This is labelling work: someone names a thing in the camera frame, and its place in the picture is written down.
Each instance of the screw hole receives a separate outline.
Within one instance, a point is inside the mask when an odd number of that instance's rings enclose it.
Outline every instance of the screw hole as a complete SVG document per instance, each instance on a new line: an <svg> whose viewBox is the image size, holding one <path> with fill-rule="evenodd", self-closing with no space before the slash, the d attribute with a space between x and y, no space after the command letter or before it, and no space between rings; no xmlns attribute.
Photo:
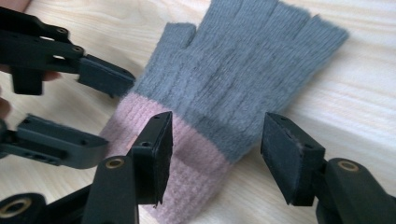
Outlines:
<svg viewBox="0 0 396 224"><path fill-rule="evenodd" d="M359 166L350 161L339 161L338 166L349 172L358 172Z"/></svg>
<svg viewBox="0 0 396 224"><path fill-rule="evenodd" d="M58 31L61 34L66 34L67 33L67 31L64 28L58 28L58 29L56 29L56 31Z"/></svg>
<svg viewBox="0 0 396 224"><path fill-rule="evenodd" d="M151 146L151 143L150 142L142 142L142 143L140 143L140 146L149 147L149 146Z"/></svg>
<svg viewBox="0 0 396 224"><path fill-rule="evenodd" d="M81 52L81 51L82 51L82 48L80 48L80 47L73 47L73 51Z"/></svg>
<svg viewBox="0 0 396 224"><path fill-rule="evenodd" d="M0 218L15 217L24 212L32 204L30 198L21 198L0 208Z"/></svg>
<svg viewBox="0 0 396 224"><path fill-rule="evenodd" d="M106 162L106 167L108 169L116 169L116 168L119 168L120 166L122 166L123 164L124 164L123 159L116 158L114 160Z"/></svg>

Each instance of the wood grain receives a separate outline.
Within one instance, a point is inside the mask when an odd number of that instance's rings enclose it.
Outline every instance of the wood grain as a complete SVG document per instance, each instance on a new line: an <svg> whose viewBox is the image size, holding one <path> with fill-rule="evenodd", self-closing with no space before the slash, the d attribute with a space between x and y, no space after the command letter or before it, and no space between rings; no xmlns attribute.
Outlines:
<svg viewBox="0 0 396 224"><path fill-rule="evenodd" d="M332 62L288 107L285 115L327 148L326 158L365 165L396 195L396 3L289 0L348 29L349 40ZM137 76L169 21L199 24L208 0L35 0L27 13L66 27L92 55ZM13 105L10 127L33 113L89 133L99 133L117 100L81 86L73 75L46 83L45 95L12 93L0 75L2 95ZM0 199L34 191L53 202L92 182L94 169L73 170L9 156L0 162ZM141 210L141 223L156 223ZM255 147L230 172L220 193L192 223L316 223L313 207L291 207Z"/></svg>

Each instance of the metal screw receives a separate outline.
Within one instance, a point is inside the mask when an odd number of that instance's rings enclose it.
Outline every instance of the metal screw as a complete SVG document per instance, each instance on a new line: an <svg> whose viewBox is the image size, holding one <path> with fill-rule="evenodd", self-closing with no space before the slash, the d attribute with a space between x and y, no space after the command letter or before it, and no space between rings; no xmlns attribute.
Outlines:
<svg viewBox="0 0 396 224"><path fill-rule="evenodd" d="M355 163L350 162L350 161L339 161L338 166L343 168L344 170L347 170L349 172L358 172L359 171L359 166L357 166Z"/></svg>
<svg viewBox="0 0 396 224"><path fill-rule="evenodd" d="M116 158L114 160L107 161L106 162L106 167L108 169L116 169L116 168L121 167L123 164L124 164L124 160L123 159Z"/></svg>
<svg viewBox="0 0 396 224"><path fill-rule="evenodd" d="M30 207L32 200L30 198L21 198L0 208L0 218L15 217Z"/></svg>

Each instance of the black plastic part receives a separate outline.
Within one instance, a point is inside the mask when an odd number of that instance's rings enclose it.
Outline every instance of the black plastic part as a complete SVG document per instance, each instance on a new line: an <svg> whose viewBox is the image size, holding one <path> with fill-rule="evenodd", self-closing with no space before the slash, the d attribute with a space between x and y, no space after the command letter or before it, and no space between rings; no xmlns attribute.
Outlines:
<svg viewBox="0 0 396 224"><path fill-rule="evenodd" d="M139 204L163 202L169 178L172 146L172 112L152 117L134 141L128 156L134 158Z"/></svg>
<svg viewBox="0 0 396 224"><path fill-rule="evenodd" d="M138 218L132 158L111 157L99 163L82 223L138 223Z"/></svg>
<svg viewBox="0 0 396 224"><path fill-rule="evenodd" d="M82 47L0 30L0 64L11 67L18 94L40 95L44 71L76 73Z"/></svg>
<svg viewBox="0 0 396 224"><path fill-rule="evenodd" d="M396 203L364 166L332 159L325 178L344 223L395 223Z"/></svg>
<svg viewBox="0 0 396 224"><path fill-rule="evenodd" d="M62 199L49 204L49 220L51 224L79 224L88 200L91 185L79 189Z"/></svg>
<svg viewBox="0 0 396 224"><path fill-rule="evenodd" d="M317 206L317 220L318 224L343 224L338 213L334 213L333 211L327 209L325 206L322 205L322 202L318 202Z"/></svg>
<svg viewBox="0 0 396 224"><path fill-rule="evenodd" d="M73 45L63 27L3 7L0 21L0 64L13 68L18 94L40 95L44 71L79 73L80 83L111 96L122 96L134 85L134 76L125 69L84 57L84 48Z"/></svg>
<svg viewBox="0 0 396 224"><path fill-rule="evenodd" d="M17 94L41 95L44 72L23 67L11 67L14 92Z"/></svg>
<svg viewBox="0 0 396 224"><path fill-rule="evenodd" d="M0 223L49 223L46 201L36 193L17 194L0 202Z"/></svg>
<svg viewBox="0 0 396 224"><path fill-rule="evenodd" d="M79 83L111 96L123 96L134 85L130 72L91 55L81 58L78 73Z"/></svg>
<svg viewBox="0 0 396 224"><path fill-rule="evenodd" d="M69 32L59 26L47 25L35 16L0 7L0 30L33 36L44 36L71 44Z"/></svg>
<svg viewBox="0 0 396 224"><path fill-rule="evenodd" d="M262 156L287 203L312 206L312 174L319 170L325 148L293 121L266 113Z"/></svg>
<svg viewBox="0 0 396 224"><path fill-rule="evenodd" d="M17 131L6 132L0 152L53 165L87 169L106 154L107 141L52 121L29 115Z"/></svg>

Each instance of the ribbed knit fabric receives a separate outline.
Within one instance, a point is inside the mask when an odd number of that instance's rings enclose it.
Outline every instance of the ribbed knit fabric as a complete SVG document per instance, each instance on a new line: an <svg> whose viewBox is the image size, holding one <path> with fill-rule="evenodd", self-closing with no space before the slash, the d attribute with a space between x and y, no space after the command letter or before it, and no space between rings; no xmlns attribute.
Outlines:
<svg viewBox="0 0 396 224"><path fill-rule="evenodd" d="M199 29L168 24L145 73L102 136L125 154L149 118L174 112L174 154L160 223L185 223L232 165L347 39L319 17L275 0L214 0Z"/></svg>

